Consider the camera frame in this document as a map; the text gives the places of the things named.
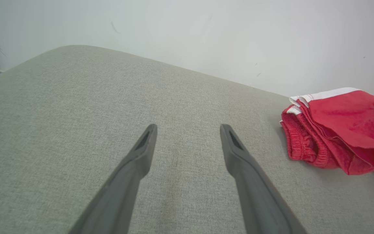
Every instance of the folded red garment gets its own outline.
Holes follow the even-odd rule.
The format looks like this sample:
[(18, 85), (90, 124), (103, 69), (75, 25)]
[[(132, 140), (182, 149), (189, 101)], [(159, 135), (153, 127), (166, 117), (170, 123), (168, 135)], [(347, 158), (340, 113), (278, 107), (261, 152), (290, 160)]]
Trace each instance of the folded red garment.
[(282, 112), (288, 154), (348, 175), (374, 171), (374, 96), (354, 88), (291, 97)]

